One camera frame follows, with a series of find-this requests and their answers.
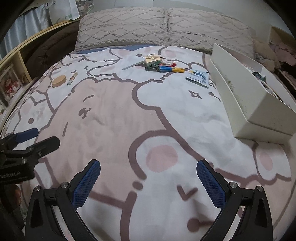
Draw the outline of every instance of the round wooden lid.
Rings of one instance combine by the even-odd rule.
[[[52,81],[52,87],[58,87],[60,85],[62,85],[63,83],[66,82],[66,76],[65,75],[61,75],[59,77],[56,77],[53,81]]]

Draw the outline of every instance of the open storage box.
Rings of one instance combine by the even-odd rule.
[[[277,96],[266,91],[245,66],[265,75],[266,83]],[[209,72],[235,137],[282,144],[296,132],[296,103],[261,64],[215,44]]]

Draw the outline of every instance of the bed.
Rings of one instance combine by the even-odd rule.
[[[94,158],[102,171],[78,213],[98,240],[199,240],[220,211],[196,175],[197,161],[206,159],[227,181],[264,187],[280,240],[295,216],[293,149],[234,138],[211,78],[207,89],[182,73],[122,70],[149,54],[186,71],[207,70],[215,42],[254,57],[248,27],[218,13],[121,8],[85,16],[74,51],[45,71],[2,132],[38,128],[18,149],[53,135],[61,141],[40,159],[36,178],[20,185],[22,208],[36,185],[57,187]],[[75,73],[72,84],[53,86],[54,78]]]

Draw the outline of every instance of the white curtain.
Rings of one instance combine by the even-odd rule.
[[[31,9],[19,16],[0,43],[0,59],[3,59],[21,42],[49,26],[51,26],[51,21],[45,5]]]

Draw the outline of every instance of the diamond pattern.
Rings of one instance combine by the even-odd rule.
[[[153,44],[211,52],[214,43],[254,58],[248,26],[223,14],[186,8],[133,7],[88,14],[80,21],[75,51]]]

